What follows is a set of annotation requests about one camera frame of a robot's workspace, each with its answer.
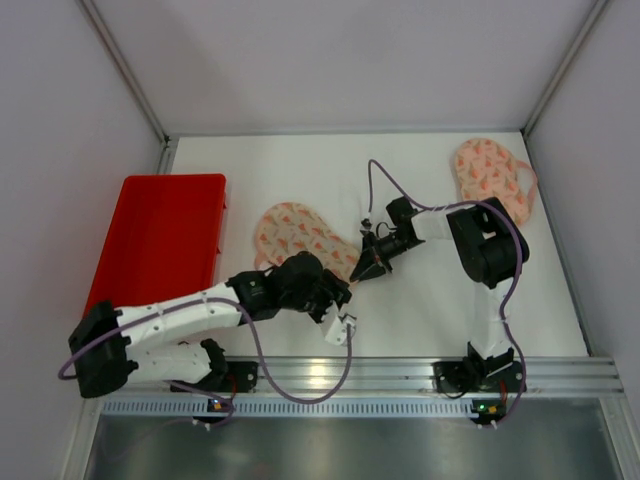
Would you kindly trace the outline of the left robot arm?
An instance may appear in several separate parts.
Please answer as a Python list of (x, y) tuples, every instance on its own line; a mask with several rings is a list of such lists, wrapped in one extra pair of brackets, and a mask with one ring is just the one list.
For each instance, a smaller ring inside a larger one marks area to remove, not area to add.
[(355, 319), (347, 313), (346, 282), (309, 252), (267, 270), (241, 272), (206, 290), (159, 303), (90, 308), (69, 337), (70, 359), (60, 379), (76, 381), (82, 398), (99, 398), (129, 384), (167, 382), (205, 394), (219, 392), (229, 372), (212, 339), (188, 338), (273, 319), (287, 310), (308, 315), (324, 339), (350, 348)]

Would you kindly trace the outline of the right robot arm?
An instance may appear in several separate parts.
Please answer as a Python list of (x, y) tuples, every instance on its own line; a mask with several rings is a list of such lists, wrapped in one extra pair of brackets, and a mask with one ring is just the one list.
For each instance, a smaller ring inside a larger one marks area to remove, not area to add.
[(362, 222), (362, 251), (349, 281), (391, 273), (392, 259), (429, 240), (452, 241), (464, 272), (474, 282), (474, 317), (466, 355), (434, 365), (436, 389), (459, 398), (523, 388), (525, 367), (508, 332), (506, 303), (529, 259), (529, 247), (500, 201), (491, 197), (467, 208), (420, 211), (400, 197), (386, 210), (393, 224), (387, 235), (373, 232), (367, 220)]

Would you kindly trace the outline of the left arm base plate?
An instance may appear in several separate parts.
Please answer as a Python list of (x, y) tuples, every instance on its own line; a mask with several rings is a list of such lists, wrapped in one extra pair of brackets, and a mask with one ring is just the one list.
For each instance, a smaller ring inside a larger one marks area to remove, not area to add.
[(211, 372), (195, 384), (184, 385), (198, 391), (215, 394), (248, 393), (257, 384), (258, 363), (222, 360), (215, 362)]

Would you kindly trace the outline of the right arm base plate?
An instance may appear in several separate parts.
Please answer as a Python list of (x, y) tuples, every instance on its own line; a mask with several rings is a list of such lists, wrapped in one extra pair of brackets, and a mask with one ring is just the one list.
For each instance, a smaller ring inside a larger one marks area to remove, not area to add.
[(440, 361), (434, 364), (436, 391), (450, 397), (471, 393), (517, 393), (524, 380), (520, 362), (509, 359)]

